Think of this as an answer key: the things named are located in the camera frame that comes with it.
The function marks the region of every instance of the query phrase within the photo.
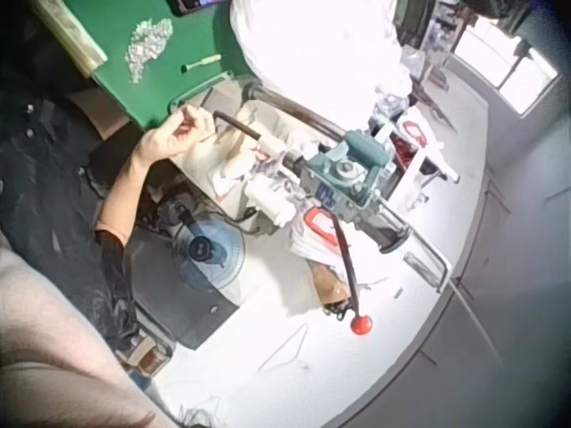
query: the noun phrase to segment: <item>red ball knob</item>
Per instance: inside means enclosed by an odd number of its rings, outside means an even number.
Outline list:
[[[369,315],[356,315],[351,321],[351,329],[358,335],[367,334],[373,329],[373,320]]]

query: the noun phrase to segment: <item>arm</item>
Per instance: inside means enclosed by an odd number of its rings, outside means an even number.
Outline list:
[[[156,129],[147,132],[131,153],[109,192],[96,230],[105,230],[127,244],[135,225],[135,215],[143,183],[156,161],[186,152],[214,132],[210,113],[185,105]]]

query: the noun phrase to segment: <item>green table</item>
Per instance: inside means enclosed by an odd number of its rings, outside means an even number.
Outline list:
[[[169,103],[223,71],[251,74],[230,26],[229,4],[218,4],[184,17],[172,14],[166,0],[65,0],[91,38],[107,55],[92,78],[117,100],[143,129],[162,122]],[[133,30],[141,21],[170,18],[173,25],[164,52],[145,65],[137,84],[125,61]],[[214,54],[222,61],[182,74],[181,66]]]

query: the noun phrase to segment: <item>hair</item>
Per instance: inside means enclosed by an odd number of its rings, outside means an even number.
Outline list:
[[[486,18],[506,18],[511,11],[514,0],[462,0],[472,11]]]

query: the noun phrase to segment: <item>white plastic bag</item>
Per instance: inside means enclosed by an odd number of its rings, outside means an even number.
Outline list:
[[[408,77],[393,12],[394,0],[234,0],[231,21],[265,86],[343,128],[366,129],[376,87],[392,92]]]

